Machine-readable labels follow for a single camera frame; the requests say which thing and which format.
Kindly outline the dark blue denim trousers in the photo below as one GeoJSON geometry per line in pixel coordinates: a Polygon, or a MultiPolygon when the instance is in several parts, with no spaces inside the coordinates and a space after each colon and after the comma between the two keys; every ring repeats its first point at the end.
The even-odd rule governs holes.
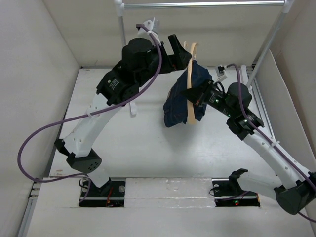
{"type": "MultiPolygon", "coordinates": [[[[192,87],[198,87],[205,81],[212,79],[208,69],[199,65],[196,60],[192,63],[191,81],[192,87]]],[[[181,91],[187,89],[187,71],[184,71],[172,86],[169,96],[163,105],[164,124],[170,128],[177,124],[187,123],[188,109],[187,99],[181,91]]]]}

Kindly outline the beige plastic clothes hanger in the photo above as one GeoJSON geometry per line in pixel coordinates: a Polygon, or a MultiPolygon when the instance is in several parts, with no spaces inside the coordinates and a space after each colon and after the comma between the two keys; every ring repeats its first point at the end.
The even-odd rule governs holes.
{"type": "Polygon", "coordinates": [[[197,46],[198,43],[194,42],[191,44],[191,48],[190,48],[190,54],[191,54],[191,59],[188,62],[188,66],[187,66],[187,123],[189,125],[195,125],[196,124],[196,118],[195,118],[195,112],[194,112],[194,104],[191,101],[191,99],[195,98],[193,95],[193,91],[192,91],[192,70],[193,70],[193,61],[196,59],[196,51],[197,51],[197,46]]]}

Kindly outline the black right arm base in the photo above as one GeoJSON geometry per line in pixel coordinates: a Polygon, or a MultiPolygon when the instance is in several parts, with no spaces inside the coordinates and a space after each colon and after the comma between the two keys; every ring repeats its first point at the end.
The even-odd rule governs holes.
{"type": "Polygon", "coordinates": [[[215,207],[260,207],[257,193],[244,191],[228,178],[212,178],[209,194],[214,197],[215,207]]]}

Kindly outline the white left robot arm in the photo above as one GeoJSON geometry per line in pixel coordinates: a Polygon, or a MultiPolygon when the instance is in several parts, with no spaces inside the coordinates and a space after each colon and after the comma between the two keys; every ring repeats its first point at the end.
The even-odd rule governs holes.
{"type": "Polygon", "coordinates": [[[85,117],[63,139],[55,141],[56,149],[67,157],[68,165],[91,178],[93,190],[100,196],[110,191],[110,177],[100,168],[102,159],[92,146],[110,119],[139,93],[140,87],[157,74],[167,74],[187,67],[191,54],[175,34],[168,40],[173,50],[168,55],[163,43],[154,46],[145,38],[134,38],[123,47],[121,60],[107,72],[96,87],[96,94],[85,117]]]}

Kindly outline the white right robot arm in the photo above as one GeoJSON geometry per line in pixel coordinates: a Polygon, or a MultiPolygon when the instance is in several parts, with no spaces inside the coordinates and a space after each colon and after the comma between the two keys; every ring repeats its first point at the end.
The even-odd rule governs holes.
{"type": "Polygon", "coordinates": [[[316,174],[300,165],[277,141],[263,133],[263,122],[248,108],[252,95],[238,82],[232,83],[226,92],[208,80],[198,87],[185,89],[181,94],[195,106],[210,105],[228,116],[230,131],[250,146],[274,171],[266,178],[240,168],[229,176],[228,188],[240,195],[251,191],[270,197],[291,215],[299,214],[316,198],[316,174]]]}

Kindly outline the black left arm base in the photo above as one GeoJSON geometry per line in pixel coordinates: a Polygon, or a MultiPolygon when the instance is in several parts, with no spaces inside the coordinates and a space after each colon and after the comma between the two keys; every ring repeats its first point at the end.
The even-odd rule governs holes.
{"type": "Polygon", "coordinates": [[[88,179],[81,178],[79,186],[81,188],[79,197],[80,207],[124,207],[126,180],[110,180],[101,188],[91,183],[88,189],[88,179]]]}

